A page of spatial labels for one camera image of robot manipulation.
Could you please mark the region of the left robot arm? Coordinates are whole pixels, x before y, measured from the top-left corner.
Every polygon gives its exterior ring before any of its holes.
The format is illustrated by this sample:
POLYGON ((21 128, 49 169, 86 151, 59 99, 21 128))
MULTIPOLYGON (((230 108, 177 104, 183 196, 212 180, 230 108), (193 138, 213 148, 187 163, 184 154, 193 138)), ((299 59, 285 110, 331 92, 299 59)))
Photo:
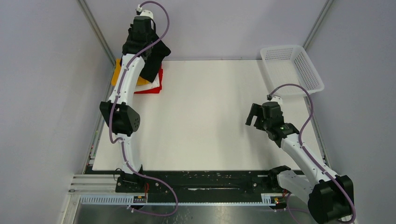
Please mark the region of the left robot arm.
POLYGON ((99 110, 107 127, 109 140, 119 146, 121 151, 121 175, 126 177, 127 186, 134 192, 144 188, 145 180, 142 161, 135 148, 141 117, 132 108, 138 78, 147 67, 152 48, 161 39, 156 35, 156 25, 149 15, 137 15, 128 29, 126 42, 122 46, 120 72, 113 92, 102 101, 99 110))

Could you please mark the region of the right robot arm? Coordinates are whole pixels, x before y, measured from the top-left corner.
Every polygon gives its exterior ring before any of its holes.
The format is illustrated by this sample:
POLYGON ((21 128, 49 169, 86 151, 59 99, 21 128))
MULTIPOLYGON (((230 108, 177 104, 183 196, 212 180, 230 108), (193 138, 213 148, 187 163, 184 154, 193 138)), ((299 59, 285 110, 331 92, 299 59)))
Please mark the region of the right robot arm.
POLYGON ((280 192, 285 189, 293 193, 307 204, 309 213, 319 224, 356 216, 352 180, 347 175, 338 175, 314 157, 296 127, 284 122, 277 102, 252 104, 246 125, 266 132, 268 138, 287 153, 305 175, 301 178, 287 166, 276 167, 268 179, 270 190, 280 192))

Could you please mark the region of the folded red t shirt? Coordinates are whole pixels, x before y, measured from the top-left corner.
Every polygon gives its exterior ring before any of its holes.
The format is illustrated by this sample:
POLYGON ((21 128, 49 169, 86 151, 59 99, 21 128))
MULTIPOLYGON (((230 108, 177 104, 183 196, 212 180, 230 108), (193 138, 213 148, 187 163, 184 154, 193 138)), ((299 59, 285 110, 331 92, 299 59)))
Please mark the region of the folded red t shirt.
POLYGON ((147 91, 140 91, 140 92, 134 92, 134 94, 149 94, 149 93, 154 93, 157 94, 162 90, 162 79, 163 79, 163 68, 161 67, 158 71, 160 74, 160 86, 151 90, 147 91))

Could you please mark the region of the folded orange t shirt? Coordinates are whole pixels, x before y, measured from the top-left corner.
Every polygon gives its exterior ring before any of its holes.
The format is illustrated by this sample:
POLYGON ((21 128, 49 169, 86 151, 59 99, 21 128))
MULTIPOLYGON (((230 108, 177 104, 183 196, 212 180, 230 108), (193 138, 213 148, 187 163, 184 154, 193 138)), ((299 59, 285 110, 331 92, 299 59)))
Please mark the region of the folded orange t shirt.
MULTIPOLYGON (((119 77, 119 74, 120 74, 120 70, 121 70, 120 61, 121 61, 121 59, 116 59, 116 66, 115 66, 114 73, 113 73, 112 80, 111 80, 111 85, 112 86, 116 85, 118 77, 119 77)), ((137 85, 138 86, 146 85, 146 84, 149 84, 149 83, 150 82, 148 80, 145 80, 142 77, 139 77, 138 80, 137 80, 137 85)))

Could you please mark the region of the right aluminium frame post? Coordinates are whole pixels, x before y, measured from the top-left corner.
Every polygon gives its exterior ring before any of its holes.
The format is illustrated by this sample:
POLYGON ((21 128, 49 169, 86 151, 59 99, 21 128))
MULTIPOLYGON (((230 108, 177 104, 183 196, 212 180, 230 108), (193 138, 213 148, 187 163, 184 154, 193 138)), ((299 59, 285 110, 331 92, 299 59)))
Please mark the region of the right aluminium frame post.
POLYGON ((323 22, 323 20, 325 19, 327 13, 329 12, 329 10, 332 7, 332 4, 334 3, 334 0, 326 0, 324 6, 322 7, 318 17, 316 18, 312 28, 310 29, 302 47, 307 50, 312 42, 312 40, 314 39, 316 32, 318 31, 321 23, 323 22))

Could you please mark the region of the right controller box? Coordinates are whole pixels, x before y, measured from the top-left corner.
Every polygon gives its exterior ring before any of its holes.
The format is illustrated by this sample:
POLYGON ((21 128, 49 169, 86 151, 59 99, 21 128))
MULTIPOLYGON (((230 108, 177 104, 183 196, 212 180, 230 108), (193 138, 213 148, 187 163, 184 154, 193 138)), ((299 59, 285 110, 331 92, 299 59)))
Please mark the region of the right controller box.
POLYGON ((284 197, 282 196, 272 196, 271 203, 278 205, 284 203, 284 197))

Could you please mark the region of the left aluminium frame post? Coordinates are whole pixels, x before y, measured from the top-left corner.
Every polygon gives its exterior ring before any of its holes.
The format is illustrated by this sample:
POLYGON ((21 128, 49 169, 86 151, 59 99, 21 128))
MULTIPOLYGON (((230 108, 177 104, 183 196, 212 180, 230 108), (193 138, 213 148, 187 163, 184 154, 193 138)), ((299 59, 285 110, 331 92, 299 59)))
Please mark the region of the left aluminium frame post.
POLYGON ((93 13, 91 12, 89 5, 85 0, 77 0, 87 22, 89 23, 91 29, 93 30, 95 36, 97 37, 102 49, 104 50, 107 58, 109 59, 110 63, 115 66, 116 65, 116 58, 110 49, 93 13))

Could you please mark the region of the white plastic basket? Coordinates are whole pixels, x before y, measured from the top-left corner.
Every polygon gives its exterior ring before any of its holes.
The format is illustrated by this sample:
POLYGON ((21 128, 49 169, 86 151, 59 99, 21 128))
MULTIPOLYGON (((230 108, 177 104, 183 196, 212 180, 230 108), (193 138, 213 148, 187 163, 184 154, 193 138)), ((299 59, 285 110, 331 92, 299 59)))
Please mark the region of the white plastic basket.
POLYGON ((269 92, 283 84, 297 84, 309 94, 324 90, 323 81, 299 45, 279 45, 260 50, 263 78, 269 92))

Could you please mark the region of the folded white t shirt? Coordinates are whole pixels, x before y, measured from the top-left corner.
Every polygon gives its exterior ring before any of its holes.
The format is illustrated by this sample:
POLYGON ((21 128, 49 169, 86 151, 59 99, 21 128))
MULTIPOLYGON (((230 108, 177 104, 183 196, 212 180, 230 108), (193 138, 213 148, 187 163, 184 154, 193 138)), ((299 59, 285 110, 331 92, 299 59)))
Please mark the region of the folded white t shirt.
POLYGON ((157 75, 156 75, 156 77, 155 77, 153 82, 150 82, 149 84, 141 85, 141 86, 138 86, 136 84, 135 92, 147 91, 147 90, 151 90, 151 89, 157 88, 159 86, 160 86, 160 74, 157 73, 157 75))

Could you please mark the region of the black t shirt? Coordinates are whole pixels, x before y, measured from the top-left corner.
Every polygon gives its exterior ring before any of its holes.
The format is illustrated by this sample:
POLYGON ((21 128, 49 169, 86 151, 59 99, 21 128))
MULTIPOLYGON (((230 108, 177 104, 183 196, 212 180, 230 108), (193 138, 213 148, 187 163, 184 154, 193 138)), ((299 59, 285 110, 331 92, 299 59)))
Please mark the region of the black t shirt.
POLYGON ((170 48, 166 46, 162 40, 160 40, 152 47, 151 54, 145 61, 145 65, 140 73, 140 77, 151 83, 154 82, 157 73, 161 68, 162 61, 170 54, 170 48))

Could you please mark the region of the aluminium frame post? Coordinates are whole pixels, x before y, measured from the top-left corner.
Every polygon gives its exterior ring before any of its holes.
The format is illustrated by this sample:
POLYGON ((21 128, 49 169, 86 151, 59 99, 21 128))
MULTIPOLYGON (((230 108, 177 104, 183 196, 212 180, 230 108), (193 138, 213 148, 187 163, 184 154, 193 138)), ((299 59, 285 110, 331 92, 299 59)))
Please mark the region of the aluminium frame post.
POLYGON ((115 66, 116 65, 116 58, 110 49, 93 13, 91 12, 89 5, 85 0, 77 0, 87 22, 89 23, 91 29, 93 30, 95 36, 97 37, 102 49, 104 50, 107 58, 109 59, 110 63, 115 66))
POLYGON ((334 0, 326 0, 324 6, 322 7, 318 17, 316 18, 312 28, 310 29, 302 47, 307 50, 312 42, 312 40, 314 39, 316 32, 318 31, 321 23, 323 22, 323 20, 325 19, 327 13, 329 12, 329 10, 332 7, 332 4, 334 3, 334 0))

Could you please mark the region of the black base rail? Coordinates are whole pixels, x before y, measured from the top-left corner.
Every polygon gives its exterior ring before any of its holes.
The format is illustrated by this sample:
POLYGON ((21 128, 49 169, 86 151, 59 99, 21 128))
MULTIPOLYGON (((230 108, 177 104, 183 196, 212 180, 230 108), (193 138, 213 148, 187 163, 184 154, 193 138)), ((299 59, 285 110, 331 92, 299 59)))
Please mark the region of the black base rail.
POLYGON ((271 171, 140 171, 146 175, 142 183, 130 182, 121 175, 120 168, 114 171, 89 170, 88 177, 108 177, 116 193, 147 194, 154 197, 191 200, 229 200, 251 198, 266 194, 282 196, 281 189, 271 171))

